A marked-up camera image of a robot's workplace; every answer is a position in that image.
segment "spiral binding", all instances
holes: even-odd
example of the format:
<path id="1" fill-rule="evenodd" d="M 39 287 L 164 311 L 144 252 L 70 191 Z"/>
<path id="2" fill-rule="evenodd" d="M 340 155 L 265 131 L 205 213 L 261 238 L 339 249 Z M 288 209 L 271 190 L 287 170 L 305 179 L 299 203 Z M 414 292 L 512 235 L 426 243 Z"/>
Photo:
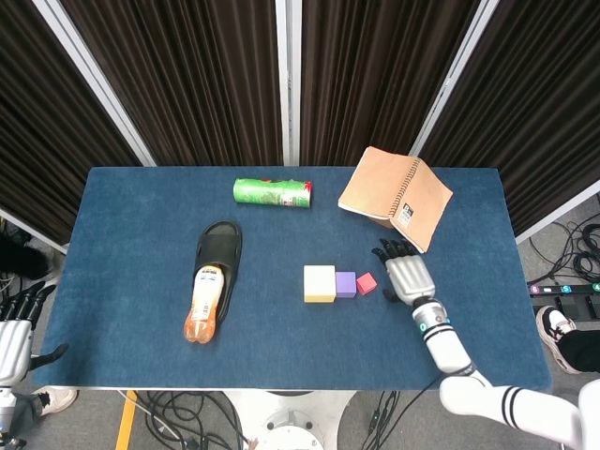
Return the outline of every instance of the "spiral binding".
<path id="1" fill-rule="evenodd" d="M 413 180 L 414 174 L 416 173 L 416 170 L 419 168 L 419 164 L 420 163 L 421 163 L 421 159 L 419 159 L 419 158 L 416 158 L 412 162 L 411 169 L 406 174 L 406 177 L 404 178 L 404 181 L 400 185 L 400 189 L 398 190 L 398 192 L 396 194 L 396 198 L 392 202 L 392 206 L 390 208 L 390 212 L 388 213 L 388 216 L 390 218 L 392 218 L 393 216 L 396 215 L 396 211 L 398 210 L 398 207 L 400 206 L 400 202 L 402 201 L 402 197 L 404 196 L 404 193 L 406 192 L 406 189 L 409 187 L 409 184 L 411 183 L 411 180 Z"/>

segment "table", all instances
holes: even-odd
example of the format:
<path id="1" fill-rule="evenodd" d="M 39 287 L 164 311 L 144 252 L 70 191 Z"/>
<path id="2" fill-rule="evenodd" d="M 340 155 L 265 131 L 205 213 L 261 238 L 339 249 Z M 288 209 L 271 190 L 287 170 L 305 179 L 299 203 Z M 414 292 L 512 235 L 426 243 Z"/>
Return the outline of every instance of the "table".
<path id="1" fill-rule="evenodd" d="M 420 389 L 436 368 L 410 311 L 388 303 L 370 254 L 393 238 L 341 210 L 353 168 L 97 168 L 89 173 L 38 384 L 88 388 Z M 496 170 L 435 169 L 455 193 L 425 261 L 472 360 L 494 384 L 548 389 Z M 237 204 L 236 177 L 310 180 L 310 209 Z M 183 338 L 199 234 L 234 219 L 244 248 L 229 315 L 206 346 Z M 303 265 L 369 271 L 376 292 L 303 303 Z"/>

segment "curtain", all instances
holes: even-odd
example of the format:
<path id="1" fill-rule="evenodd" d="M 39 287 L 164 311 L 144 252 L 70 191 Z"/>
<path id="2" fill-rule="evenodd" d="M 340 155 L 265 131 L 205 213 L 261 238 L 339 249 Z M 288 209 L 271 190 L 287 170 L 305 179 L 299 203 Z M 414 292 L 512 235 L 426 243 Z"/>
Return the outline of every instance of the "curtain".
<path id="1" fill-rule="evenodd" d="M 273 0 L 62 0 L 160 165 L 283 160 Z"/>
<path id="2" fill-rule="evenodd" d="M 305 0 L 300 161 L 407 154 L 479 5 L 475 0 Z"/>
<path id="3" fill-rule="evenodd" d="M 597 1 L 498 5 L 420 157 L 497 167 L 519 234 L 600 178 Z"/>
<path id="4" fill-rule="evenodd" d="M 0 21 L 0 207 L 65 244 L 88 171 L 139 161 L 33 3 Z"/>

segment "plastic bottle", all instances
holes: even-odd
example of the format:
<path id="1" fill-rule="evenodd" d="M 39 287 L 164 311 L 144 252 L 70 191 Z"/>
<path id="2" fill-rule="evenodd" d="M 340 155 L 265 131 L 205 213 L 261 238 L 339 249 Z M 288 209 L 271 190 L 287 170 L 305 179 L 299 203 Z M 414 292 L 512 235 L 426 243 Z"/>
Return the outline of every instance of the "plastic bottle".
<path id="1" fill-rule="evenodd" d="M 196 274 L 191 310 L 184 325 L 184 336 L 188 341 L 205 344 L 213 338 L 223 282 L 223 272 L 215 265 L 205 265 Z"/>

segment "yellow tape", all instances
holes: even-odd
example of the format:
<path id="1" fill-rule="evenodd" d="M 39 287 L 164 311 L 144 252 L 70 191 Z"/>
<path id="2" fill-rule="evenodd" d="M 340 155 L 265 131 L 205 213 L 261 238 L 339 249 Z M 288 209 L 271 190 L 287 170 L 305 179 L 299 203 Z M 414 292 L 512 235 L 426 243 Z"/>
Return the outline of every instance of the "yellow tape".
<path id="1" fill-rule="evenodd" d="M 132 400 L 137 400 L 138 396 L 133 391 L 127 391 L 127 397 Z M 131 427 L 133 426 L 133 415 L 135 414 L 135 405 L 130 401 L 125 401 L 123 405 L 123 415 L 121 415 L 121 427 L 119 427 L 119 435 L 116 439 L 115 450 L 128 450 L 129 437 L 131 436 Z"/>

